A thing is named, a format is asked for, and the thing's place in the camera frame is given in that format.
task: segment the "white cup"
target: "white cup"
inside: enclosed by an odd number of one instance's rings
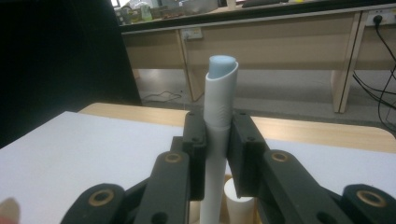
[[[227,209],[230,216],[230,224],[253,223],[254,198],[238,198],[232,178],[225,183],[224,193],[227,196]]]
[[[235,8],[236,8],[235,0],[227,0],[227,7],[230,10],[235,10]]]

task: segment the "bolt hole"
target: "bolt hole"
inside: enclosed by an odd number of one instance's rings
[[[359,190],[357,193],[358,198],[362,200],[364,203],[370,204],[374,207],[385,207],[387,206],[387,202],[380,195],[368,191],[368,190]]]
[[[165,161],[171,162],[171,163],[179,162],[179,161],[181,161],[181,156],[178,155],[177,153],[171,153],[171,154],[168,154],[165,156]]]
[[[284,153],[276,152],[272,154],[272,158],[274,161],[286,161],[288,156]]]
[[[88,203],[92,206],[102,206],[105,205],[114,198],[114,191],[111,189],[101,189],[96,191],[91,195],[88,200]]]
[[[152,224],[165,224],[167,221],[168,215],[162,212],[154,214],[154,216],[151,218]]]
[[[317,219],[323,224],[337,224],[337,221],[327,213],[319,212]]]
[[[97,202],[101,202],[101,201],[106,200],[109,196],[110,196],[110,194],[108,192],[101,192],[101,193],[95,195],[94,199]]]

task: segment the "power outlet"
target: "power outlet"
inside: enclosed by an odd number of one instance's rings
[[[396,8],[385,8],[369,11],[366,26],[375,26],[373,18],[377,15],[382,16],[380,25],[396,24]]]
[[[185,39],[202,39],[204,37],[202,35],[201,27],[181,29],[181,35]]]

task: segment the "bottle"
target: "bottle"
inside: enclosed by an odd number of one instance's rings
[[[143,21],[152,21],[152,16],[151,13],[149,11],[149,5],[142,5],[140,7],[140,10],[142,12],[142,20]]]

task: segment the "power cord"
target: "power cord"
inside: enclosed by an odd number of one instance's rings
[[[376,31],[376,34],[377,34],[378,37],[381,39],[382,43],[384,43],[384,45],[385,45],[385,47],[387,48],[388,52],[390,53],[390,56],[392,57],[393,61],[396,62],[396,57],[395,57],[395,55],[393,54],[392,50],[391,50],[390,47],[388,46],[387,42],[385,42],[385,40],[384,40],[384,38],[382,37],[382,35],[379,33],[379,24],[381,23],[381,21],[382,21],[382,16],[380,16],[380,15],[376,15],[376,16],[373,18],[373,22],[374,22],[374,24],[375,24],[375,31]]]
[[[380,15],[376,15],[376,16],[373,18],[373,22],[374,22],[374,24],[375,24],[375,31],[376,31],[376,34],[378,35],[379,39],[381,39],[382,43],[384,43],[384,45],[385,45],[385,47],[387,48],[387,50],[388,50],[390,56],[392,57],[393,61],[396,62],[396,57],[394,56],[392,50],[390,49],[390,47],[388,46],[387,42],[384,40],[384,38],[382,37],[382,35],[379,33],[379,24],[381,23],[382,19],[383,19],[383,18],[382,18],[382,16],[380,16]],[[395,69],[396,69],[396,64],[395,64],[395,66],[393,67],[393,69],[390,71],[389,79],[388,79],[388,81],[387,81],[387,84],[386,84],[385,87],[384,87],[384,90],[381,91],[381,95],[379,96],[378,106],[377,106],[377,113],[378,113],[379,120],[381,121],[381,123],[382,123],[385,127],[387,127],[389,130],[391,130],[391,131],[393,131],[393,132],[396,132],[396,127],[395,127],[395,125],[393,125],[393,124],[390,123],[390,122],[389,122],[389,125],[388,125],[387,123],[384,122],[384,120],[382,120],[381,111],[380,111],[380,106],[381,106],[381,103],[383,104],[382,98],[383,98],[383,96],[384,96],[384,93],[386,92],[386,89],[387,89],[387,87],[388,87],[388,84],[390,83],[390,81],[391,81],[392,78],[395,78],[395,79],[396,79],[396,77],[394,76]],[[388,115],[389,115],[390,110],[391,110],[392,108],[395,109],[395,106],[392,105],[392,104],[386,104],[386,105],[389,106],[389,112],[388,112]]]
[[[163,98],[164,100],[150,100],[149,98]],[[145,102],[145,103],[150,103],[150,102],[166,103],[166,102],[169,102],[169,101],[176,100],[178,98],[181,98],[180,94],[175,94],[175,93],[172,93],[170,91],[163,91],[160,94],[147,95],[144,98],[142,98],[142,101]]]
[[[383,99],[385,94],[396,95],[395,92],[387,91],[387,87],[388,87],[390,81],[392,80],[392,78],[394,78],[394,79],[396,80],[396,76],[394,75],[394,72],[395,72],[395,70],[396,70],[396,58],[395,58],[395,56],[394,56],[392,50],[390,49],[390,47],[388,46],[388,44],[386,43],[386,41],[385,41],[384,38],[382,37],[382,35],[379,33],[379,24],[381,23],[381,21],[382,21],[382,16],[380,16],[380,15],[377,15],[377,16],[375,16],[375,17],[373,18],[373,22],[374,22],[374,24],[375,24],[375,31],[376,31],[378,37],[381,39],[382,43],[383,43],[383,44],[385,45],[385,47],[387,48],[387,50],[388,50],[390,56],[392,57],[393,61],[395,62],[395,65],[394,65],[393,69],[390,70],[390,76],[389,76],[389,79],[388,79],[388,81],[387,81],[385,87],[384,87],[383,90],[379,90],[379,89],[375,89],[375,88],[370,87],[369,85],[365,84],[365,83],[358,77],[358,75],[356,74],[356,72],[354,72],[353,77],[354,77],[355,80],[358,82],[358,84],[361,85],[361,87],[364,89],[364,91],[367,92],[367,94],[369,94],[374,100],[378,101],[378,105],[377,105],[377,114],[378,114],[378,118],[379,118],[379,120],[381,121],[381,123],[382,123],[387,129],[389,129],[390,131],[396,133],[396,126],[395,126],[394,124],[392,124],[391,122],[389,122],[389,120],[388,120],[388,117],[389,117],[389,114],[390,114],[390,110],[392,110],[392,109],[393,109],[393,110],[396,110],[396,105],[395,105],[395,103],[390,103],[390,102],[385,101],[385,100]],[[378,91],[378,92],[380,92],[379,97],[378,97],[377,95],[373,94],[372,91]],[[385,118],[385,120],[386,120],[387,122],[385,122],[385,121],[382,119],[381,111],[380,111],[381,105],[385,105],[385,106],[389,107],[388,114],[387,114],[387,116],[386,116],[386,118]]]

